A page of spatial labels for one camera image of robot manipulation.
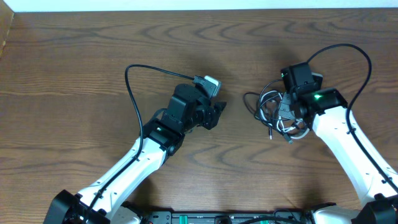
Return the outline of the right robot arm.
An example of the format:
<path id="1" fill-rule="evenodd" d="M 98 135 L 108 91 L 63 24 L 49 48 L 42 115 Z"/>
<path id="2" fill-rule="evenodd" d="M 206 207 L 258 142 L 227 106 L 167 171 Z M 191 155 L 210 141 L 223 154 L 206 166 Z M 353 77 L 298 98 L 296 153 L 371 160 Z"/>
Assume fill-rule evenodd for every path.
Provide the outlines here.
<path id="1" fill-rule="evenodd" d="M 360 211 L 319 205 L 312 223 L 397 223 L 397 172 L 385 161 L 334 88 L 322 89 L 307 62 L 281 70 L 289 107 L 331 150 L 361 202 Z"/>

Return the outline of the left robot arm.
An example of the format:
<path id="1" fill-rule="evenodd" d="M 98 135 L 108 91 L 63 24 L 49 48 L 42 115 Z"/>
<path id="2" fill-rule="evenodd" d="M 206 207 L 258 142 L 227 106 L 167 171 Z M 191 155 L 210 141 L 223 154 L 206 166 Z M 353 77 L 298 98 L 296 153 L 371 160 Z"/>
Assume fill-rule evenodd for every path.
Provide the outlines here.
<path id="1" fill-rule="evenodd" d="M 140 223 L 142 216 L 123 205 L 151 173 L 174 155 L 187 131 L 214 128 L 225 102 L 212 103 L 221 86 L 179 84 L 162 117 L 144 125 L 133 147 L 109 171 L 77 194 L 61 191 L 51 202 L 45 223 Z"/>

